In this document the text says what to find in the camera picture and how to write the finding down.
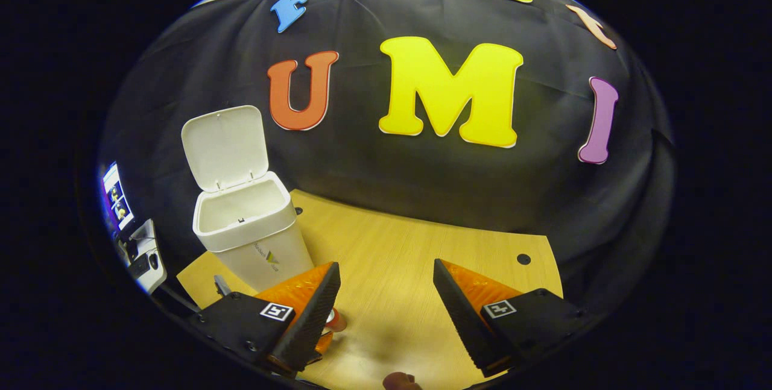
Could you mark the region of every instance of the letter m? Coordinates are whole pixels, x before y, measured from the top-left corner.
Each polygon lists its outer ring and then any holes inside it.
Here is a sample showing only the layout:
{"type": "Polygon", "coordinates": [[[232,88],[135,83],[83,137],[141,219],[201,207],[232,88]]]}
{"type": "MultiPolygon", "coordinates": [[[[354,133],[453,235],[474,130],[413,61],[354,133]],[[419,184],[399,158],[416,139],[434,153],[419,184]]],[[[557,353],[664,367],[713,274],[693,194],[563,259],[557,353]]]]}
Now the letter m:
{"type": "Polygon", "coordinates": [[[416,94],[435,133],[445,137],[471,100],[469,120],[461,125],[461,138],[478,145],[511,148],[517,134],[512,129],[515,71],[523,56],[508,47],[481,43],[455,75],[422,37],[397,37],[381,44],[391,57],[391,98],[388,115],[378,127],[386,134],[418,135],[424,123],[416,117],[416,94]]]}

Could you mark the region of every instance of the blue letter f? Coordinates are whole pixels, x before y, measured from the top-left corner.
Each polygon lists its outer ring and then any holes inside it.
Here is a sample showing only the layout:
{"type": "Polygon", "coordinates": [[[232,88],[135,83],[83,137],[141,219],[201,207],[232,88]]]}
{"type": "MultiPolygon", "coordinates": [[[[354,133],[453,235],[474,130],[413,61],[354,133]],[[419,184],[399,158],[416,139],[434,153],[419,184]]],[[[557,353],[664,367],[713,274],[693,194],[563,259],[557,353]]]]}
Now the blue letter f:
{"type": "Polygon", "coordinates": [[[276,16],[279,17],[279,33],[287,30],[287,27],[297,21],[298,17],[303,16],[306,13],[306,8],[300,6],[295,7],[297,4],[302,4],[308,0],[278,0],[271,8],[271,11],[276,12],[276,16]]]}

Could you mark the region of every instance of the orange letter u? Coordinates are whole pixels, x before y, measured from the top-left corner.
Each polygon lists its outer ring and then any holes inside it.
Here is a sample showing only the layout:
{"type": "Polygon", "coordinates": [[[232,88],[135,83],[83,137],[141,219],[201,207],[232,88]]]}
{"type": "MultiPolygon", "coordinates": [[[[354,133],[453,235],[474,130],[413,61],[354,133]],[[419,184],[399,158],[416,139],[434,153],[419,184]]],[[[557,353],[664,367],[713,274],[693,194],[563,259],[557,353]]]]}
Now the orange letter u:
{"type": "Polygon", "coordinates": [[[327,112],[330,66],[337,60],[335,51],[317,52],[306,58],[306,66],[311,68],[311,96],[308,107],[300,112],[290,107],[290,78],[297,69],[297,61],[278,62],[268,68],[271,116],[278,126],[289,131],[308,131],[322,121],[327,112]]]}

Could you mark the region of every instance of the white trash can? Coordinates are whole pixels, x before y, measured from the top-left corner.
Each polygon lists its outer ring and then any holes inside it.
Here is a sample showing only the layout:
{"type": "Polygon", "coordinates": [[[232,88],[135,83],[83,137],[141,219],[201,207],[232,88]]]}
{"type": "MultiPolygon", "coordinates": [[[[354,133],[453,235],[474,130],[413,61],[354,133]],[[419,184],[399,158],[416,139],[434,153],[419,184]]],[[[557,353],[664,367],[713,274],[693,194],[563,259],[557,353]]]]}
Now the white trash can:
{"type": "Polygon", "coordinates": [[[314,268],[290,193],[268,171],[256,107],[187,121],[182,146],[203,190],[193,212],[193,232],[207,250],[257,291],[314,268]]]}

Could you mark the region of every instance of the trash can lid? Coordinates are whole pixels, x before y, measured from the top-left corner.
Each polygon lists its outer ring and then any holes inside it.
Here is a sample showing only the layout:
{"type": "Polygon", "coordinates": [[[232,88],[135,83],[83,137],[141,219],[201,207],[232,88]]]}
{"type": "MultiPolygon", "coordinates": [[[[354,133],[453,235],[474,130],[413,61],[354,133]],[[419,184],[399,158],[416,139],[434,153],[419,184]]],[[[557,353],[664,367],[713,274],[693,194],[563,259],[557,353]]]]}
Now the trash can lid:
{"type": "Polygon", "coordinates": [[[193,118],[182,126],[182,147],[198,186],[228,189],[268,171],[262,115],[253,105],[193,118]]]}

